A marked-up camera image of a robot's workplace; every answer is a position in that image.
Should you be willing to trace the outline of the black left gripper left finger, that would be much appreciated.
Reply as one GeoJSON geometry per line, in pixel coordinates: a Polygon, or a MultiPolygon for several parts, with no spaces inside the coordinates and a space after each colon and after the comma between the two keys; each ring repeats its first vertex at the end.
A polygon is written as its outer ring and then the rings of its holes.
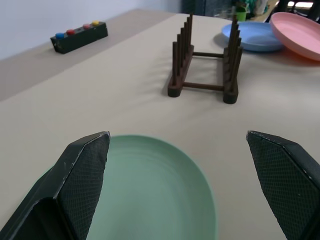
{"type": "Polygon", "coordinates": [[[99,202],[110,133],[70,143],[0,231],[2,240],[85,240],[99,202]]]}

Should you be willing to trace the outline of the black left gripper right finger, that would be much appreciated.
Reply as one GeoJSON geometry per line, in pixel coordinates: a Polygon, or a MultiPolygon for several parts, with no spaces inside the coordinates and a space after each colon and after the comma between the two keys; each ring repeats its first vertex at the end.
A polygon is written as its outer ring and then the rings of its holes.
{"type": "Polygon", "coordinates": [[[298,143],[246,134],[262,192],[288,240],[320,238],[320,165],[298,143]]]}

